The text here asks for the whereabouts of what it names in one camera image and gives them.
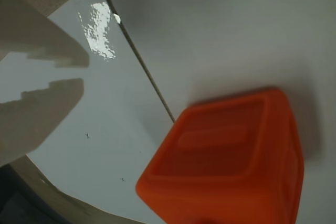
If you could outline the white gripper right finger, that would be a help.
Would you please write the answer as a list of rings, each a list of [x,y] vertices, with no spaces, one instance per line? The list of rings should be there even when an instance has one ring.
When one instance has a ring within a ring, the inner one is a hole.
[[[87,68],[89,54],[74,38],[24,0],[1,0],[1,53],[24,52],[56,67]]]

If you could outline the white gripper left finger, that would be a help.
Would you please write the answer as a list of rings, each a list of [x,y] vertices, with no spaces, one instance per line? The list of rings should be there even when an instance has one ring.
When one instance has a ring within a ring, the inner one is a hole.
[[[21,93],[1,104],[1,166],[38,148],[66,118],[84,93],[81,78],[58,80],[48,88]]]

